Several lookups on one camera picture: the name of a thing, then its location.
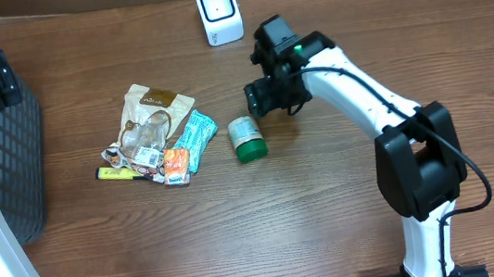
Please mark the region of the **orange snack packet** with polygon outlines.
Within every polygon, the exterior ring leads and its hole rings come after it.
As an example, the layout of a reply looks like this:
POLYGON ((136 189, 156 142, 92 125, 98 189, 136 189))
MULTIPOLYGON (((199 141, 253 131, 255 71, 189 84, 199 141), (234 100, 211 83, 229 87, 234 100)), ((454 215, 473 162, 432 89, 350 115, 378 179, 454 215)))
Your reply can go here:
POLYGON ((185 185, 190 182, 189 151, 182 148, 166 149, 164 151, 163 168, 167 185, 185 185))

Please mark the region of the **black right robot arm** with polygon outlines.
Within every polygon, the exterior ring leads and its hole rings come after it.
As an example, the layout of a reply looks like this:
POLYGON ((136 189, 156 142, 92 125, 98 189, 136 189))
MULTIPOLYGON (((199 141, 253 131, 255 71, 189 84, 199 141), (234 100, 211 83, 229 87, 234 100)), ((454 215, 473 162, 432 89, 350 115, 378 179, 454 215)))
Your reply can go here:
POLYGON ((377 186, 405 237, 400 273, 386 277, 488 277, 485 267, 456 265, 450 255, 450 219, 467 169, 449 111, 389 91, 327 36, 300 37, 278 15, 254 40, 251 61, 264 75, 244 89, 253 118, 278 108, 294 116, 320 97, 374 140, 377 186))

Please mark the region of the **green lid white jar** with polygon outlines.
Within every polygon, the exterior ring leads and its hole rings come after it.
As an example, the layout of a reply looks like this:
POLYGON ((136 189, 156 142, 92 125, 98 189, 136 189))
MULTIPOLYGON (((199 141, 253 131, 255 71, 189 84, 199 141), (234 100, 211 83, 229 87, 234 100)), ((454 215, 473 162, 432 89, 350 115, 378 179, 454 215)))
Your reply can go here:
POLYGON ((268 154, 268 146, 258 123, 250 116, 232 120, 229 123, 228 132, 235 154, 241 163, 255 161, 268 154))

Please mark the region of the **beige Pantree snack bag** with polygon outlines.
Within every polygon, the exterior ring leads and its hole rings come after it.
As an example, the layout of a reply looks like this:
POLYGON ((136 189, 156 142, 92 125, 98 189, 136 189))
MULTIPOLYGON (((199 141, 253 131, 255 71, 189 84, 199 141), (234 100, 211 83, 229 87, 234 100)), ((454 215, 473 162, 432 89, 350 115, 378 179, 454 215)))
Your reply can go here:
POLYGON ((101 152, 102 158, 114 169, 132 170, 144 179, 163 183, 167 141, 195 102, 173 91, 131 85, 124 95, 118 137, 101 152))

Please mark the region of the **yellow and blue bar packet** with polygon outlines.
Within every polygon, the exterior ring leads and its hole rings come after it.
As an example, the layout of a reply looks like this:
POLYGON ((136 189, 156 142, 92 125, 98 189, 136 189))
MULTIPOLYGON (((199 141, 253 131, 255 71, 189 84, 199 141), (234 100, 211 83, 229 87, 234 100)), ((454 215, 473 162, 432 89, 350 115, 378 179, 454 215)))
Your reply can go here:
POLYGON ((128 168, 115 169, 112 167, 97 168, 95 170, 95 178, 97 180, 100 180, 100 181, 102 181, 102 180, 107 180, 107 181, 110 181, 110 180, 115 180, 115 181, 118 181, 118 180, 123 180, 123 181, 146 180, 147 181, 147 177, 145 177, 144 175, 141 175, 140 173, 138 173, 135 170, 130 170, 128 168))

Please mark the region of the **teal snack packet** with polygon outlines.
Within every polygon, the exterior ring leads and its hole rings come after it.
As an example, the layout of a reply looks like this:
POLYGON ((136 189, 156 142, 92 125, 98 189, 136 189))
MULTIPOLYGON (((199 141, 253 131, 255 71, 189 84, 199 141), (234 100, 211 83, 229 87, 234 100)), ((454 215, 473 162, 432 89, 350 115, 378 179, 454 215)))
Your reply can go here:
POLYGON ((181 137, 173 145, 177 149, 186 149, 189 151, 189 172, 197 173, 201 156, 210 140, 217 133, 218 125, 212 118, 194 110, 189 117, 188 122, 181 137))

